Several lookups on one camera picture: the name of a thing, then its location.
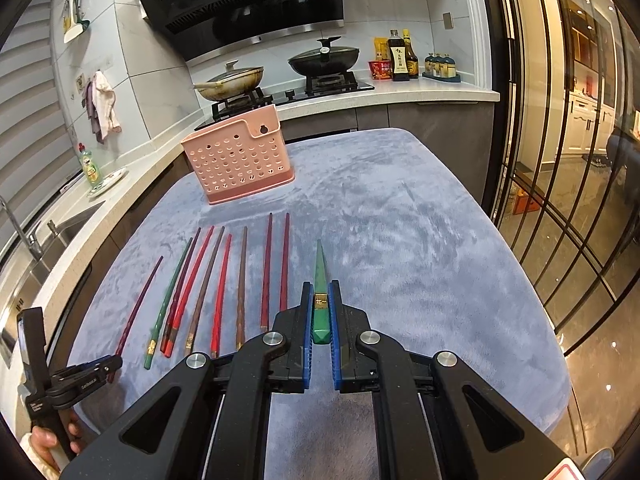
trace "finger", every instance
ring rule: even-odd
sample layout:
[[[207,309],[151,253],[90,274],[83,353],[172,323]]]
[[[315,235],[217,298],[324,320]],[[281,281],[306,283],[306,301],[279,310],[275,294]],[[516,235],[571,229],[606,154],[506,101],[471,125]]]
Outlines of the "finger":
[[[29,442],[33,450],[39,457],[41,457],[41,459],[43,459],[52,468],[58,470],[58,465],[56,464],[56,461],[53,460],[51,452],[49,451],[50,448],[54,447],[58,443],[58,439],[52,432],[43,430],[38,426],[34,426],[31,430]]]
[[[80,438],[82,436],[82,429],[79,424],[71,423],[68,426],[69,433],[71,433],[74,437]]]
[[[75,454],[80,454],[85,447],[86,444],[82,440],[74,440],[71,443],[71,451]]]

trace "tile floor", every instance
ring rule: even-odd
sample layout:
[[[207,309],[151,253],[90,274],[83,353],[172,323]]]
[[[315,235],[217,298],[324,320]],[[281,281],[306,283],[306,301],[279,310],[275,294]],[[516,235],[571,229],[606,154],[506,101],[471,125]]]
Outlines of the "tile floor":
[[[560,163],[552,187],[551,203],[565,217],[571,213],[586,163],[581,158],[569,158]],[[548,189],[551,171],[540,173],[538,186]],[[589,168],[586,184],[572,219],[574,225],[586,236],[604,196],[609,168]],[[622,169],[612,184],[604,208],[591,234],[589,245],[601,263],[605,263],[625,228],[632,213],[625,203]],[[507,205],[507,213],[500,225],[500,232],[511,244],[522,215],[512,215],[513,197]],[[539,211],[526,215],[520,236],[513,248],[521,258],[530,234],[540,215]],[[553,248],[561,237],[561,229],[548,215],[540,221],[540,227],[527,252],[523,268],[536,282]],[[565,237],[546,273],[536,285],[536,291],[546,303],[552,291],[562,280],[577,248]],[[630,243],[614,261],[605,275],[612,293],[618,297],[640,268],[640,247]],[[557,324],[576,304],[596,278],[596,272],[580,257],[567,279],[546,304],[547,312]],[[562,329],[558,341],[564,350],[576,342],[612,305],[612,299],[602,284],[582,308]],[[565,417],[552,433],[552,438],[571,456],[591,454],[611,447],[629,425],[640,408],[640,285],[635,286],[613,315],[587,341],[568,358],[574,395]]]

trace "human hand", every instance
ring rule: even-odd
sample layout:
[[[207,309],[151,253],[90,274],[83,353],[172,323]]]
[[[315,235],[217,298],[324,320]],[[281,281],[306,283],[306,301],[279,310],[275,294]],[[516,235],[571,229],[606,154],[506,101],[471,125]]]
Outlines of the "human hand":
[[[78,424],[78,416],[75,412],[70,411],[69,413],[69,425],[68,432],[76,438],[71,442],[71,450],[78,454],[84,449],[84,442],[80,440],[82,438],[82,430],[80,429],[80,425]],[[34,426],[31,430],[30,437],[30,445],[31,449],[37,453],[41,459],[43,459],[47,464],[49,464],[52,468],[59,471],[58,465],[56,461],[53,459],[51,455],[51,448],[55,447],[58,444],[58,438],[56,435],[45,428],[41,428],[39,426]]]

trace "white countertop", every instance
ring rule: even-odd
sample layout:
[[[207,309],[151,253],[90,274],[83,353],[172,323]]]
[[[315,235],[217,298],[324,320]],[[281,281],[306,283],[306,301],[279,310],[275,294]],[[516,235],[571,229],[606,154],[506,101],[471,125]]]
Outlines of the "white countertop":
[[[409,102],[497,102],[500,95],[468,83],[443,83],[426,78],[407,82],[367,81],[375,90],[353,92],[338,96],[327,96],[302,102],[278,106],[281,121],[307,115],[344,110],[347,108]],[[52,219],[56,224],[84,211],[97,202],[104,202],[94,213],[76,238],[66,248],[54,266],[44,286],[37,295],[34,305],[44,312],[44,327],[47,341],[50,340],[58,319],[64,310],[75,286],[95,253],[116,227],[129,208],[160,173],[182,152],[180,140],[190,134],[202,122],[198,110],[180,123],[183,127],[172,126],[167,130],[173,134],[161,134],[152,143],[155,151],[128,164],[129,173],[112,189],[90,202],[86,197],[89,184],[80,180],[69,189],[42,217],[38,229],[38,239],[44,240],[48,234],[46,223]],[[20,276],[27,269],[31,255],[21,244],[0,273],[0,296],[7,297]],[[22,358],[18,346],[14,349],[10,368],[0,362],[0,410],[12,431],[20,437],[28,431],[28,421],[24,407],[18,400],[17,387],[22,381]]]

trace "silver bolt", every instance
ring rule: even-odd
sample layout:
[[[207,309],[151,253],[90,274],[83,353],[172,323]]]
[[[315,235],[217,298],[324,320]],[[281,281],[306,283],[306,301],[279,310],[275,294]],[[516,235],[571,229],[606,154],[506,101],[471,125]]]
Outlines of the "silver bolt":
[[[442,366],[447,367],[453,366],[458,362],[456,355],[448,351],[440,352],[437,359]]]
[[[362,334],[360,334],[360,341],[362,341],[365,345],[375,345],[380,342],[380,334],[378,332],[374,332],[373,330],[365,330]]]
[[[265,345],[276,346],[282,343],[283,341],[282,334],[280,332],[267,332],[262,336],[262,342]]]
[[[187,366],[189,368],[193,368],[194,370],[197,368],[202,368],[206,362],[207,356],[201,354],[200,352],[194,352],[189,357],[187,357]]]

